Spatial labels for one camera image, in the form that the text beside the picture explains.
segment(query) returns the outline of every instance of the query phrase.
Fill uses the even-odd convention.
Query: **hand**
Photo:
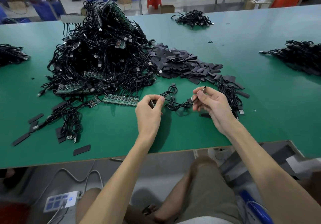
[[[193,100],[198,97],[193,104],[193,111],[206,110],[211,116],[215,127],[224,135],[227,130],[231,128],[232,124],[237,122],[234,117],[226,96],[210,87],[206,87],[204,94],[202,92],[204,87],[199,87],[193,90]]]
[[[155,108],[151,109],[149,106],[150,100],[157,103]],[[147,140],[154,142],[156,134],[161,123],[162,107],[165,101],[165,97],[159,95],[146,95],[137,104],[135,109],[137,116],[138,132],[140,136],[146,137]]]

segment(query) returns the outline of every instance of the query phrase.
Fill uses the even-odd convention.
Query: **person's left hand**
[[[149,106],[150,100],[156,101],[155,108]],[[165,98],[159,95],[146,95],[137,104],[135,109],[137,116],[138,132],[148,140],[155,140],[156,134],[161,124],[161,113]]]

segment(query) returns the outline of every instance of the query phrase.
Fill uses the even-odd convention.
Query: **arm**
[[[157,100],[155,108],[148,103]],[[136,107],[138,138],[125,160],[106,183],[80,224],[122,223],[132,195],[139,169],[153,144],[161,120],[165,98],[158,95],[145,96]]]
[[[255,141],[231,113],[224,94],[206,87],[193,91],[193,110],[205,109],[232,143],[256,183],[272,219],[282,223],[318,223],[321,206]]]

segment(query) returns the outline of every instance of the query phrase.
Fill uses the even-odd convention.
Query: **workbench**
[[[222,75],[236,76],[236,82],[251,95],[243,101],[245,115],[239,120],[257,142],[291,140],[305,157],[320,157],[321,78],[296,72],[281,61],[261,55],[286,40],[312,40],[319,43],[321,5],[275,9],[218,12],[207,14],[214,25],[195,27],[178,25],[172,14],[131,16],[148,39],[169,47],[187,50],[204,62],[223,64]],[[0,168],[42,165],[126,155],[138,136],[134,107],[100,103],[83,108],[83,132],[79,143],[58,144],[55,129],[62,120],[32,133],[13,147],[11,143],[27,133],[28,120],[44,113],[62,99],[51,91],[37,97],[47,82],[48,61],[57,44],[62,43],[61,21],[8,24],[0,26],[0,43],[23,46],[29,61],[0,68]],[[198,86],[187,79],[158,77],[146,87],[146,94],[160,94],[176,83],[178,102],[192,96]],[[91,144],[91,150],[73,156],[73,150]],[[161,125],[149,153],[224,147],[229,141],[214,127],[211,119],[191,109],[177,112],[163,109]]]

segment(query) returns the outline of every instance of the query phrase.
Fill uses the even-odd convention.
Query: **power outlet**
[[[46,212],[59,210],[59,208],[62,205],[63,199],[67,200],[67,203],[64,206],[64,208],[74,206],[76,205],[76,202],[78,201],[79,196],[80,196],[79,191],[73,191],[65,194],[50,196],[47,198],[43,212],[46,213]]]

